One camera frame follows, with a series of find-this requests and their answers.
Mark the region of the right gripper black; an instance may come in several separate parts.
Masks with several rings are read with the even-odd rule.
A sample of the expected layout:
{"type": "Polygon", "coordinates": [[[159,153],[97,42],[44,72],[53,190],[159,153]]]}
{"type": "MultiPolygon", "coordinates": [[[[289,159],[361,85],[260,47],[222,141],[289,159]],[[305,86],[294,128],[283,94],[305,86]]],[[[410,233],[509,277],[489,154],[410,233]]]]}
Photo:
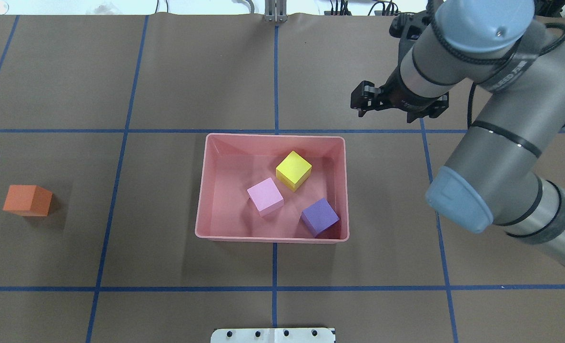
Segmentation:
{"type": "Polygon", "coordinates": [[[395,108],[407,113],[406,123],[416,119],[437,119],[449,108],[449,95],[439,98],[427,98],[416,95],[402,80],[400,67],[396,67],[384,85],[376,87],[370,81],[361,81],[352,91],[350,108],[362,118],[368,111],[382,111],[395,108]]]}

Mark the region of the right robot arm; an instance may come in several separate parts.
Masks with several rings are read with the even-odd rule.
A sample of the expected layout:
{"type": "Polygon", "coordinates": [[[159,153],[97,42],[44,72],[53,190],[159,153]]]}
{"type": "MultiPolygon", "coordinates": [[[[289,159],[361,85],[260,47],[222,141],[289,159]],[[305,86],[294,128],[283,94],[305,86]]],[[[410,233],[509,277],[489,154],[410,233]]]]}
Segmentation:
{"type": "Polygon", "coordinates": [[[430,0],[428,18],[387,82],[363,81],[350,107],[399,109],[411,123],[463,80],[490,93],[426,192],[441,216],[481,233],[494,224],[565,267],[565,190],[533,167],[565,132],[565,24],[535,20],[532,0],[430,0]]]}

